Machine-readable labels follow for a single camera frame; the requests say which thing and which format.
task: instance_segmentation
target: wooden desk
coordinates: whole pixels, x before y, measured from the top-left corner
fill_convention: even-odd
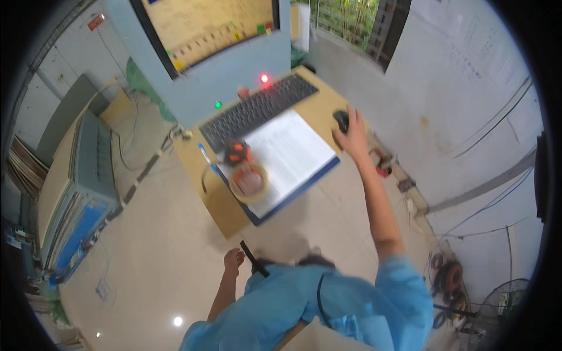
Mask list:
[[[338,123],[332,114],[336,110],[345,110],[346,100],[306,68],[296,67],[290,74],[293,72],[317,87],[319,91],[295,104],[292,108],[340,155],[341,150],[332,137],[332,128],[338,127]],[[217,115],[237,103],[238,101],[234,101],[224,106],[217,111]],[[201,135],[199,128],[194,127],[192,132],[193,137],[190,140],[183,141],[179,138],[175,141],[174,147],[211,217],[215,220],[225,238],[229,238],[251,222],[222,179],[212,171],[209,171],[205,177],[207,194],[203,192],[201,175],[207,167],[207,161],[197,147],[197,142],[205,147],[212,161],[217,161],[217,158]]]

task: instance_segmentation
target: person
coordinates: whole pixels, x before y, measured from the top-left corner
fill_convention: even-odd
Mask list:
[[[324,326],[377,350],[419,350],[433,325],[433,299],[405,256],[393,209],[369,156],[361,112],[347,108],[347,134],[336,142],[355,161],[365,189],[370,231],[379,257],[374,286],[346,277],[313,253],[295,266],[258,260],[269,275],[252,268],[244,296],[235,298],[240,249],[224,257],[224,274],[207,321],[186,332],[184,350],[272,350],[284,334],[315,316]]]

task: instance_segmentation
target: display screen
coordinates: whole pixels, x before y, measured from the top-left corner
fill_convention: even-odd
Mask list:
[[[173,78],[226,48],[279,29],[277,0],[131,0],[131,4]]]

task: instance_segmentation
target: blue shirt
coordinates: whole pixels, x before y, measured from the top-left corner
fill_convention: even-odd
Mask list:
[[[433,325],[433,299],[425,281],[404,256],[379,265],[375,285],[321,266],[269,265],[253,274],[244,296],[215,322],[195,322],[180,351],[271,350],[300,319],[323,318],[320,301],[337,332],[381,351],[419,350]]]

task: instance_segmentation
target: computer mouse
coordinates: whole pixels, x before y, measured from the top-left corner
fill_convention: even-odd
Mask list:
[[[332,116],[338,121],[339,129],[342,133],[346,134],[350,126],[350,116],[347,114],[347,111],[335,111]]]

